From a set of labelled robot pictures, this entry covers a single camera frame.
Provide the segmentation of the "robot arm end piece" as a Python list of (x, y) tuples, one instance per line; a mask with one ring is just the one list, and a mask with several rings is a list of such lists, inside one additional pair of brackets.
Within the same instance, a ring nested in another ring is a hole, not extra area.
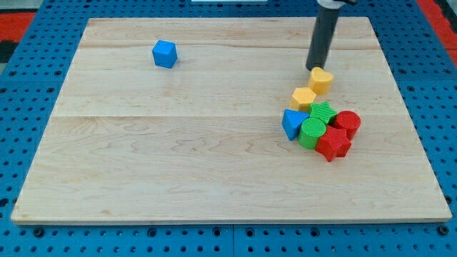
[(317, 0), (317, 3), (326, 9), (340, 9), (344, 5), (356, 5), (357, 0)]

